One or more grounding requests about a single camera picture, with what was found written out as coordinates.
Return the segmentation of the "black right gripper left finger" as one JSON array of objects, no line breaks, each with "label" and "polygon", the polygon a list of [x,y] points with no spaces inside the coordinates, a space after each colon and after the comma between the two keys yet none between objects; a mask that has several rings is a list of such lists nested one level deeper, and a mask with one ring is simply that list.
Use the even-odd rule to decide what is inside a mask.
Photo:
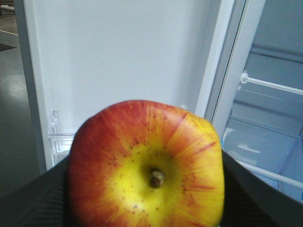
[{"label": "black right gripper left finger", "polygon": [[0,200],[2,227],[78,227],[67,185],[69,158]]}]

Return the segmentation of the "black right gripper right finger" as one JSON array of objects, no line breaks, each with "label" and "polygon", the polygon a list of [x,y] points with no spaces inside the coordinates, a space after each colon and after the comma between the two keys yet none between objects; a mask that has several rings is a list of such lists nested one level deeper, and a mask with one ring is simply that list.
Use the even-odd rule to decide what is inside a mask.
[{"label": "black right gripper right finger", "polygon": [[303,205],[274,189],[225,151],[222,227],[301,227]]}]

